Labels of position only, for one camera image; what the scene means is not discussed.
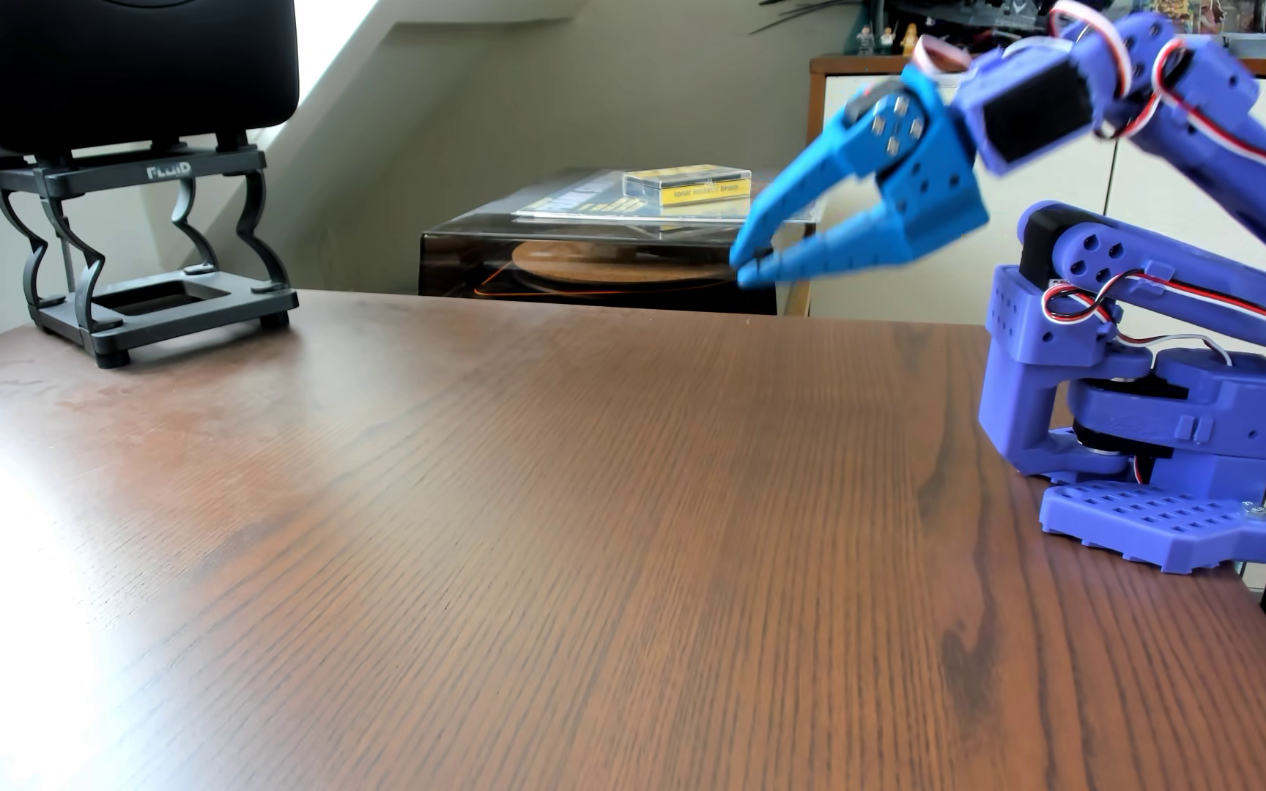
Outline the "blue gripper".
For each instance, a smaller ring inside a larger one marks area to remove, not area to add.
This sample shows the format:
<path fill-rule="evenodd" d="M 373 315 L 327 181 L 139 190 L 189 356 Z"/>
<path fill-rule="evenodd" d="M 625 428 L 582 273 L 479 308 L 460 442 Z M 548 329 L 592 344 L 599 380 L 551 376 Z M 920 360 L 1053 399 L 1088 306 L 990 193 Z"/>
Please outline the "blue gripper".
<path fill-rule="evenodd" d="M 989 215 L 975 177 L 976 146 L 939 85 L 906 66 L 898 87 L 870 87 L 827 121 L 762 189 L 734 242 L 741 287 L 906 265 L 975 232 Z M 884 208 L 872 208 L 780 252 L 784 221 L 844 178 L 884 171 Z"/>

